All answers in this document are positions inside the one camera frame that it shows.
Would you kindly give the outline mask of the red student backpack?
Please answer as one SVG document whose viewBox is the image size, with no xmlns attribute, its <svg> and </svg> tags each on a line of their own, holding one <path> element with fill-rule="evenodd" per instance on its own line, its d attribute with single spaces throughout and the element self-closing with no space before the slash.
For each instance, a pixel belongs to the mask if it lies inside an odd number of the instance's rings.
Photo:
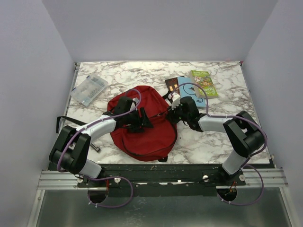
<svg viewBox="0 0 303 227">
<path fill-rule="evenodd" d="M 144 107 L 153 128 L 143 127 L 144 132 L 128 132 L 126 129 L 111 132 L 114 145 L 140 161 L 166 159 L 178 133 L 176 124 L 167 119 L 169 104 L 165 98 L 150 86 L 136 86 L 110 100 L 107 111 L 116 106 L 122 96 L 140 99 L 139 107 Z"/>
</svg>

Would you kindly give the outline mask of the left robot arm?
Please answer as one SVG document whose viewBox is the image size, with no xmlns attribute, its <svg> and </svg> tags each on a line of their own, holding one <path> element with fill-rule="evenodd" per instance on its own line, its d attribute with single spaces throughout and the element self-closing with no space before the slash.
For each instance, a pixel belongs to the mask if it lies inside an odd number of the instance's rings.
<svg viewBox="0 0 303 227">
<path fill-rule="evenodd" d="M 105 181 L 102 167 L 88 159 L 91 143 L 105 134 L 126 127 L 134 132 L 142 132 L 143 127 L 153 128 L 140 100 L 122 97 L 111 110 L 103 113 L 97 120 L 81 125 L 78 128 L 65 126 L 49 155 L 49 161 L 57 166 L 57 170 L 74 175 L 85 175 L 89 182 L 101 186 Z"/>
</svg>

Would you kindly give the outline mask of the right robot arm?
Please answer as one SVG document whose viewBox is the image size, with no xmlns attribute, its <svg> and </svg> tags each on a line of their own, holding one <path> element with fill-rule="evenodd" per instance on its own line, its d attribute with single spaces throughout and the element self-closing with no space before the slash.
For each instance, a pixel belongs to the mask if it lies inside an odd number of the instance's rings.
<svg viewBox="0 0 303 227">
<path fill-rule="evenodd" d="M 173 123 L 183 121 L 194 131 L 221 132 L 228 136 L 233 151 L 218 173 L 218 181 L 223 185 L 233 182 L 235 173 L 267 146 L 266 134 L 245 111 L 237 115 L 216 117 L 200 113 L 195 101 L 189 96 L 181 98 L 178 94 L 172 94 L 168 95 L 168 100 L 171 102 L 168 118 Z"/>
</svg>

